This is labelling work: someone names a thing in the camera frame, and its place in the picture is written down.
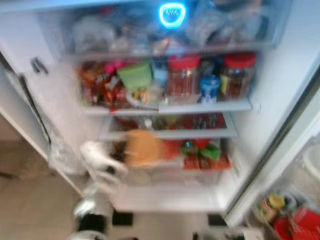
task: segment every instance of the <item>green container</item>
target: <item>green container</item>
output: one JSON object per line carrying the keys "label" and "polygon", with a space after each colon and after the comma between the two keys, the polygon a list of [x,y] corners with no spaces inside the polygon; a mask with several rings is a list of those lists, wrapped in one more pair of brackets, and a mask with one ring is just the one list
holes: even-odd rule
{"label": "green container", "polygon": [[138,88],[146,88],[152,83],[152,73],[150,64],[143,62],[117,70],[124,87],[133,91]]}

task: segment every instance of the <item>plastic jar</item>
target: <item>plastic jar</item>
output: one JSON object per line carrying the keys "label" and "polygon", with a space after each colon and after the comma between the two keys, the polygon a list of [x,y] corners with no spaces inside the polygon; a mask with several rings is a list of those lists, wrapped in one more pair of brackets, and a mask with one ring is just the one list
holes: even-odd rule
{"label": "plastic jar", "polygon": [[227,99],[248,95],[256,72],[257,55],[254,52],[231,53],[224,56],[220,74],[220,92]]}
{"label": "plastic jar", "polygon": [[187,97],[196,94],[199,54],[186,54],[168,58],[168,80],[166,94],[173,97]]}

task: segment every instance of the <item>condiment jar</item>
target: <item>condiment jar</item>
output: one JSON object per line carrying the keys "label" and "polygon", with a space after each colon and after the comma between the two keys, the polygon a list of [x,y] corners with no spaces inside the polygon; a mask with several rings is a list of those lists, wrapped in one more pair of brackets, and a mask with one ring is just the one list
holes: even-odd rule
{"label": "condiment jar", "polygon": [[256,72],[257,55],[254,52],[231,53],[224,56],[220,74],[220,92],[227,99],[248,95]]}
{"label": "condiment jar", "polygon": [[172,97],[187,97],[196,94],[199,54],[170,56],[166,94]]}
{"label": "condiment jar", "polygon": [[259,216],[257,217],[271,223],[285,205],[285,199],[282,196],[277,193],[271,193],[267,198],[256,205],[256,209],[259,213]]}

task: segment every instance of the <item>blue light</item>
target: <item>blue light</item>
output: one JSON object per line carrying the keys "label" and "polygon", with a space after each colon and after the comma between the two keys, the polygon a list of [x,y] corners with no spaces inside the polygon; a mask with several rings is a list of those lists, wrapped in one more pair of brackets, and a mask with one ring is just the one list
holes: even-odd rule
{"label": "blue light", "polygon": [[[180,14],[179,16],[177,16],[177,19],[172,22],[166,21],[164,18],[164,14],[168,14],[176,10],[180,11]],[[186,16],[186,8],[181,3],[165,3],[159,9],[160,21],[167,29],[176,29],[177,27],[179,27],[184,21],[185,16]]]}

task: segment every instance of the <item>yellow cap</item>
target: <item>yellow cap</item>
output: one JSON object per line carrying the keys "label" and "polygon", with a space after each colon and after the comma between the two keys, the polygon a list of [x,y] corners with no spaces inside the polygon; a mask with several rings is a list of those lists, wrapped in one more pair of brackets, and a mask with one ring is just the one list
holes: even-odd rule
{"label": "yellow cap", "polygon": [[285,199],[276,193],[271,193],[268,200],[273,209],[282,209],[286,205]]}

